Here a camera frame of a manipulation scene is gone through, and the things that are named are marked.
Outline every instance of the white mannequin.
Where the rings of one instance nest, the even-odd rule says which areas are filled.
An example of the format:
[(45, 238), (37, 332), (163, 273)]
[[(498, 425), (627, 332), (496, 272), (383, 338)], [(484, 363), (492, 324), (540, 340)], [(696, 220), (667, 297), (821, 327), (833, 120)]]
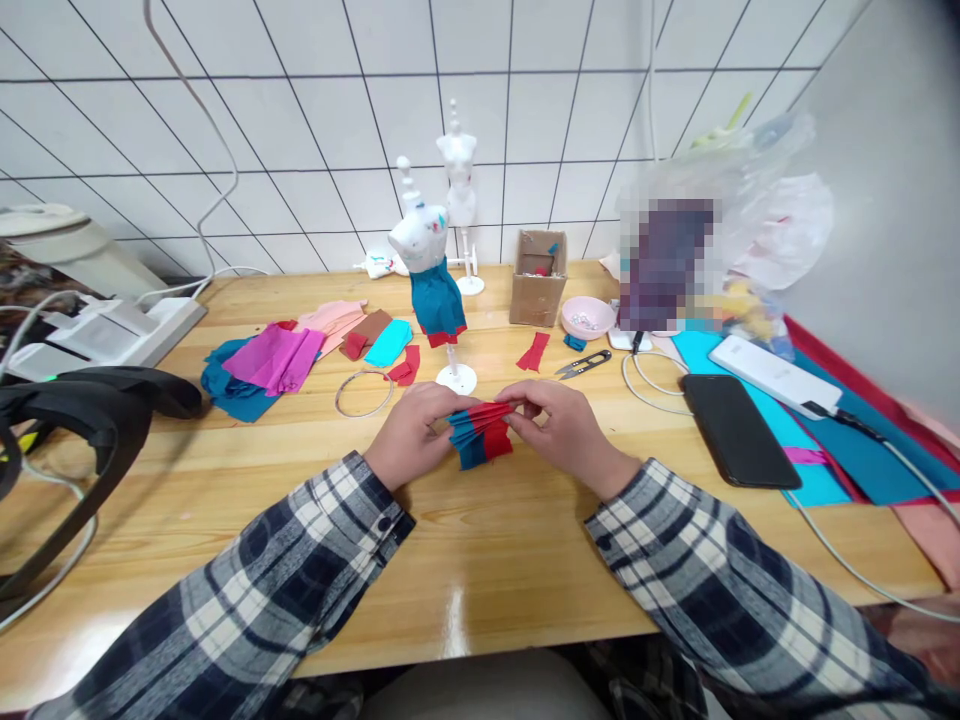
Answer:
[(457, 280), (457, 287), (463, 295), (477, 295), (483, 291), (484, 282), (476, 274), (476, 243), (471, 245), (467, 237), (467, 229), (477, 217), (477, 196), (471, 185), (477, 139), (461, 132), (460, 121), (457, 119), (457, 101), (453, 99), (450, 100), (450, 117), (450, 132), (437, 138), (437, 147), (443, 155), (447, 177), (450, 178), (450, 190), (447, 192), (450, 225), (459, 227), (463, 234), (463, 264), (467, 276)]
[[(427, 205), (410, 177), (410, 161), (400, 156), (397, 168), (403, 175), (403, 202), (406, 214), (387, 235), (407, 269), (421, 273), (443, 262), (446, 254), (447, 209), (442, 205)], [(457, 362), (452, 344), (447, 345), (447, 367), (437, 375), (437, 382), (460, 395), (469, 395), (477, 387), (477, 373), (468, 365)]]

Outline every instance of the teal felt sheet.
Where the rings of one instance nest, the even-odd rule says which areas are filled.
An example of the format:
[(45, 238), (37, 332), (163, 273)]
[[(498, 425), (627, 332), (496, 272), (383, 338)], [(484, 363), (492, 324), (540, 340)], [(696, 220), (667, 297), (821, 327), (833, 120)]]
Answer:
[[(686, 331), (673, 338), (677, 350), (683, 356), (690, 372), (700, 375), (732, 375), (707, 357), (720, 341), (719, 335), (713, 333)], [(747, 393), (753, 398), (760, 414), (763, 415), (770, 430), (782, 447), (800, 447), (809, 450), (819, 450), (817, 443), (807, 435), (806, 431), (790, 413), (781, 407), (780, 403), (758, 390), (749, 383), (743, 383)], [(843, 489), (833, 473), (826, 465), (794, 465), (803, 487), (794, 491), (797, 500), (804, 507), (819, 507), (823, 505), (843, 505), (853, 502), (847, 491)]]

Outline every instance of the white tile wall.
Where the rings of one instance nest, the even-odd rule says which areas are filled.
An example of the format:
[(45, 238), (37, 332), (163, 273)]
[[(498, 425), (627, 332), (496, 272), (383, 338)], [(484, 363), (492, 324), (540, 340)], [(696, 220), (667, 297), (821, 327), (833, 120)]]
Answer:
[[(742, 124), (789, 109), (868, 1), (656, 0), (660, 156), (746, 92)], [(241, 170), (205, 225), (217, 267), (334, 272), (389, 252), (396, 157), (427, 200), (446, 195), (450, 98), (479, 140), (481, 262), (512, 262), (518, 229), (548, 225), (573, 256), (606, 254), (620, 188), (653, 154), (651, 2), (154, 2)], [(76, 206), (158, 272), (199, 274), (191, 224), (229, 169), (141, 3), (0, 0), (0, 204)]]

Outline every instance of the black smartphone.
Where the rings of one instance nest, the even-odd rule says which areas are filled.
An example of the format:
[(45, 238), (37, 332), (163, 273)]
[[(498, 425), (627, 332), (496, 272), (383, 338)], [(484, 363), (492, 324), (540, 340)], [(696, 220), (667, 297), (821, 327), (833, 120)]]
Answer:
[(800, 487), (800, 476), (738, 378), (687, 375), (680, 382), (724, 480), (737, 487)]

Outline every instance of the plaid shirt sleeve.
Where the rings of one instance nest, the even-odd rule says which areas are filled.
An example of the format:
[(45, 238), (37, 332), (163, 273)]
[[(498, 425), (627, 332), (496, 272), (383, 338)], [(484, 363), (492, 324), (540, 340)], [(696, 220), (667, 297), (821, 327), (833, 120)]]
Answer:
[(73, 690), (29, 717), (269, 714), (413, 526), (351, 453), (257, 517), (147, 608)]
[(960, 717), (960, 697), (919, 661), (766, 545), (734, 508), (656, 460), (586, 525), (620, 583), (728, 709)]

